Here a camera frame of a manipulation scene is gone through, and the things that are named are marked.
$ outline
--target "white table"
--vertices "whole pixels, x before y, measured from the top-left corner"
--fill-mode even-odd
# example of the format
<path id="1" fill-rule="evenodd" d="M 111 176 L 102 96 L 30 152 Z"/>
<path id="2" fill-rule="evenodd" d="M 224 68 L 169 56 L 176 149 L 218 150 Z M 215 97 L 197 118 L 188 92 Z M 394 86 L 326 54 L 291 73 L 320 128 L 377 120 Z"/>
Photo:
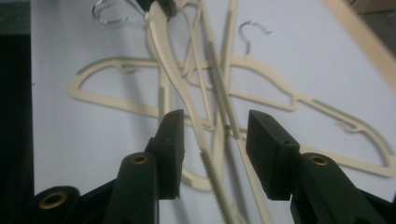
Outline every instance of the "white table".
<path id="1" fill-rule="evenodd" d="M 114 56 L 150 57 L 144 29 L 133 25 L 112 28 L 97 25 L 91 14 L 94 3 L 95 0 L 32 1 L 35 193 L 67 185 L 84 194 L 105 184 L 116 177 L 122 158 L 144 150 L 157 131 L 156 119 L 84 103 L 67 94 L 70 79 L 88 63 Z M 207 4 L 220 48 L 228 2 Z M 139 18 L 130 7 L 117 4 L 108 16 L 112 13 Z M 249 20 L 259 21 L 273 31 L 263 35 L 257 29 L 246 28 L 253 44 L 252 57 L 275 69 L 294 89 L 365 120 L 396 148 L 394 91 L 322 2 L 241 1 L 237 25 Z M 168 31 L 180 59 L 183 46 L 188 43 L 183 17 L 177 15 L 170 20 Z M 245 52 L 245 44 L 238 36 L 233 52 L 237 55 Z M 232 72 L 246 73 L 240 69 Z M 157 76 L 152 69 L 132 76 L 109 69 L 89 79 L 83 88 L 156 105 Z M 231 87 L 263 96 L 270 88 L 263 85 L 262 80 L 233 76 Z M 301 105 L 296 112 L 287 113 L 236 99 L 233 103 L 241 127 L 248 125 L 248 110 L 256 109 L 275 117 L 302 144 L 381 162 L 365 138 L 347 134 L 336 120 L 309 107 Z M 182 107 L 176 99 L 174 109 Z M 184 163 L 197 174 L 205 175 L 193 141 L 191 129 L 186 128 Z M 225 164 L 227 190 L 249 223 L 259 223 L 233 139 L 229 138 L 226 145 L 231 152 Z M 396 178 L 342 168 L 357 188 L 392 200 Z M 162 223 L 221 222 L 212 193 L 182 183 L 180 194 L 179 200 L 160 202 Z M 289 202 L 268 204 L 275 223 L 292 223 Z"/>

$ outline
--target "chrome hook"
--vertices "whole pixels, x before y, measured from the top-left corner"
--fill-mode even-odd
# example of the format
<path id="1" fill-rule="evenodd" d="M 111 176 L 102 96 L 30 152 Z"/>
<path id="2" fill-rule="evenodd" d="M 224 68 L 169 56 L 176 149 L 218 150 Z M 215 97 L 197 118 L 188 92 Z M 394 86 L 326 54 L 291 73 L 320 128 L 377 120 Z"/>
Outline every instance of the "chrome hook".
<path id="1" fill-rule="evenodd" d="M 263 25 L 261 25 L 259 22 L 257 21 L 245 21 L 244 23 L 242 23 L 239 28 L 238 28 L 238 33 L 241 36 L 242 40 L 245 41 L 245 43 L 247 43 L 247 51 L 246 51 L 246 55 L 248 55 L 250 53 L 250 46 L 251 46 L 251 42 L 250 40 L 247 39 L 247 37 L 245 36 L 242 28 L 246 25 L 253 25 L 257 28 L 259 28 L 265 35 L 269 35 L 272 33 L 272 31 L 267 30 L 267 28 L 265 28 Z"/>
<path id="2" fill-rule="evenodd" d="M 140 14 L 143 16 L 145 15 L 145 11 L 134 1 L 132 0 L 125 0 L 127 3 L 129 3 L 136 11 L 138 11 Z M 106 20 L 101 17 L 101 12 L 106 9 L 111 7 L 112 0 L 99 0 L 95 3 L 95 5 L 92 8 L 92 16 L 99 21 L 99 23 L 103 25 L 114 25 L 114 24 L 119 24 L 123 22 L 131 22 L 135 23 L 138 25 L 145 25 L 144 20 L 136 20 L 131 17 L 123 17 L 119 20 Z"/>

